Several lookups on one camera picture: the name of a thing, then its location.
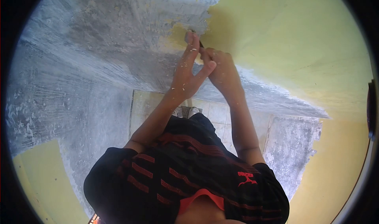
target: floor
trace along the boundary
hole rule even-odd
[[[141,126],[146,118],[162,100],[164,94],[135,90],[130,116],[129,137]],[[186,107],[197,107],[203,110],[203,114],[212,122],[217,136],[221,139],[228,151],[237,155],[232,141],[232,126],[230,120],[230,108],[227,104],[210,102],[191,98],[181,104]],[[259,139],[259,147],[263,154],[268,125],[272,114],[250,110],[254,127]]]

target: wrist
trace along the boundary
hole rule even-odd
[[[228,93],[227,95],[224,95],[224,97],[230,107],[235,105],[238,106],[241,103],[246,103],[245,91],[243,89]]]
[[[172,91],[168,91],[162,101],[161,101],[161,104],[167,108],[167,109],[171,109],[171,110],[175,110],[180,104],[182,104],[182,102],[184,102],[185,99],[182,99],[178,94],[176,93],[173,93]]]

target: forearm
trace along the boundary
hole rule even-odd
[[[145,122],[134,132],[130,141],[148,147],[166,127],[173,111],[182,103],[168,91]]]
[[[243,150],[259,149],[257,133],[255,132],[244,93],[235,93],[227,101],[230,106],[233,144],[238,155]]]

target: shoe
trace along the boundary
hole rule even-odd
[[[173,111],[171,115],[178,117],[178,113],[176,112],[176,109]]]
[[[193,116],[194,114],[196,113],[199,113],[199,109],[197,107],[191,107],[191,109],[189,110],[189,113],[188,113],[188,118],[191,118],[191,116]]]

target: left hand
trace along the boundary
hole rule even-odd
[[[209,61],[196,75],[192,74],[192,67],[199,53],[200,42],[196,33],[188,32],[187,37],[187,49],[178,62],[173,83],[167,92],[181,102],[191,98],[216,67],[215,61]]]

